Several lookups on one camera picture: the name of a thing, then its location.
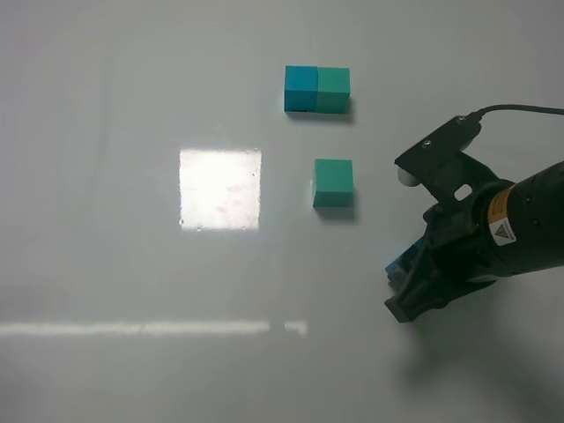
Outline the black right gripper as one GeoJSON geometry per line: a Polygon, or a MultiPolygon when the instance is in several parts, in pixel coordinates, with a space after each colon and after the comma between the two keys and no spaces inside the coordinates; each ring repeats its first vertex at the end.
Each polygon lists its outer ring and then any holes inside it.
{"type": "Polygon", "coordinates": [[[494,242],[487,211],[494,196],[512,186],[489,182],[463,201],[459,211],[427,213],[422,248],[413,265],[385,268],[393,295],[384,302],[400,323],[490,286],[516,271],[494,242]]]}

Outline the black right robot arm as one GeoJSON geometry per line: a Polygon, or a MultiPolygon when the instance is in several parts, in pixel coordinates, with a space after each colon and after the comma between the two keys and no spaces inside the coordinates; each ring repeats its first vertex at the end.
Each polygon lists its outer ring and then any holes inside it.
{"type": "Polygon", "coordinates": [[[563,165],[513,183],[478,186],[450,211],[424,214],[426,231],[388,268],[385,301],[400,323],[511,278],[563,264],[563,165]]]}

